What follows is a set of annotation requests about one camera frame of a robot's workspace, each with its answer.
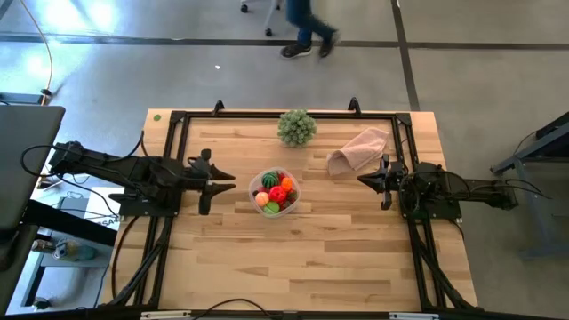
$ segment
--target gray floor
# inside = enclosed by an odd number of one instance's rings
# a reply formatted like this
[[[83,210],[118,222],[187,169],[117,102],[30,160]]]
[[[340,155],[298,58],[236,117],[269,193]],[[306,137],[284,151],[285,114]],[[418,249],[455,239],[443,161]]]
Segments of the gray floor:
[[[409,41],[569,43],[569,2],[563,0],[399,3]],[[242,14],[237,0],[28,4],[41,27],[53,34],[205,39],[264,39],[268,9],[268,1],[261,1]],[[389,0],[316,0],[314,11],[335,24],[344,40],[397,40]],[[273,29],[275,39],[294,38],[283,12]],[[14,1],[0,20],[0,34],[35,33]],[[364,109],[409,110],[398,49],[339,48],[322,61],[314,56],[284,61],[278,50],[52,43],[57,92],[52,104],[68,111],[58,140],[81,140],[89,148],[123,154],[138,137],[148,108],[212,108],[216,100],[227,108],[340,109],[357,96]],[[511,155],[527,133],[569,110],[568,51],[411,50],[410,56],[421,110],[436,113],[448,169],[461,175],[490,179],[488,168]],[[47,66],[42,44],[0,43],[0,90],[37,92]],[[568,180],[557,173],[567,170],[553,169],[534,168],[533,177],[546,192],[566,197]],[[535,242],[523,200],[511,212],[478,204],[462,209],[480,306],[569,318],[569,262],[517,257]],[[565,231],[566,222],[556,220]],[[88,276],[84,287],[98,287],[95,279],[102,271]],[[54,296],[66,290],[73,289],[60,288]]]

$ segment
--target wooden table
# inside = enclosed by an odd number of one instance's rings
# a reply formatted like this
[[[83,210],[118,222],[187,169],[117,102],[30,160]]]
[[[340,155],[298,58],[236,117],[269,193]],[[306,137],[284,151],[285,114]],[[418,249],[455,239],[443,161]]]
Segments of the wooden table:
[[[163,153],[170,113],[148,111],[145,143],[151,155]],[[155,121],[155,115],[162,119]],[[445,165],[434,114],[414,112],[412,120],[419,159]],[[379,161],[333,178],[326,171],[326,155],[370,126],[391,131],[389,121],[317,120],[318,133],[307,148],[284,148],[276,119],[192,119],[186,156],[210,148],[212,162],[235,175],[237,187],[213,199],[209,216],[197,214],[198,193],[185,193],[172,229],[160,308],[206,309],[247,298],[273,310],[419,310],[397,195],[391,209],[381,211],[381,196],[356,179],[376,170]],[[395,159],[391,137],[384,151]],[[250,180],[272,166],[286,168],[301,184],[299,207],[276,220],[259,215],[248,196]],[[126,236],[116,268],[118,290],[140,265],[148,221],[140,218]],[[476,304],[460,232],[443,220],[433,221],[433,231],[441,268]],[[430,273],[426,278],[435,301]],[[110,300],[107,280],[102,302]],[[146,297],[153,282],[151,269]],[[253,309],[244,303],[220,308]]]

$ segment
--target clear plastic bowl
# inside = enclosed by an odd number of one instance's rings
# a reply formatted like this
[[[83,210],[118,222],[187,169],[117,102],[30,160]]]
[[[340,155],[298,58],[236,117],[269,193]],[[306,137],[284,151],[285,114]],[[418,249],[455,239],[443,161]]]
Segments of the clear plastic bowl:
[[[291,204],[291,206],[289,206],[288,208],[282,210],[281,212],[278,212],[277,214],[266,214],[263,209],[261,207],[259,207],[259,205],[257,204],[257,202],[255,201],[255,197],[252,196],[252,192],[255,190],[258,190],[260,187],[262,187],[262,178],[263,175],[265,173],[269,173],[269,172],[283,172],[284,174],[286,174],[287,177],[291,178],[291,180],[293,180],[293,189],[296,191],[296,201],[294,202],[294,204]],[[294,176],[288,172],[285,168],[281,168],[281,167],[272,167],[270,169],[265,170],[264,172],[259,173],[255,178],[253,178],[251,180],[251,183],[249,183],[249,199],[251,200],[252,206],[257,210],[258,213],[262,214],[263,216],[267,217],[267,218],[278,218],[278,217],[282,217],[287,213],[292,212],[297,205],[299,204],[299,201],[301,200],[301,188],[299,186],[298,181],[294,178]]]

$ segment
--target shoe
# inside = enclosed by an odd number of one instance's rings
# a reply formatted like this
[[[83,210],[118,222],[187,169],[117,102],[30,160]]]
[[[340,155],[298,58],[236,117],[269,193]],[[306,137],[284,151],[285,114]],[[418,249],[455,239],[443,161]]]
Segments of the shoe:
[[[300,44],[287,45],[281,50],[281,57],[285,59],[292,59],[296,57],[307,56],[312,53],[312,46],[303,47]]]
[[[336,44],[339,43],[340,43],[340,34],[338,33],[338,31],[334,31],[334,33],[332,34],[332,39],[330,39],[329,41],[322,42],[322,45],[320,46],[320,51],[318,52],[318,56],[320,56],[320,58],[326,58],[327,56],[330,55],[330,53],[332,53],[332,50],[334,49]]]

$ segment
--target jeans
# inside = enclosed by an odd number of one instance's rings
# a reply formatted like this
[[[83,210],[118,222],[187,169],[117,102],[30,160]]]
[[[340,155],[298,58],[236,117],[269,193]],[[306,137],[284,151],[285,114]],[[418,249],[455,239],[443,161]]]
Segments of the jeans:
[[[286,0],[286,19],[299,28],[297,42],[304,47],[312,45],[313,32],[329,42],[336,31],[312,14],[310,0]]]

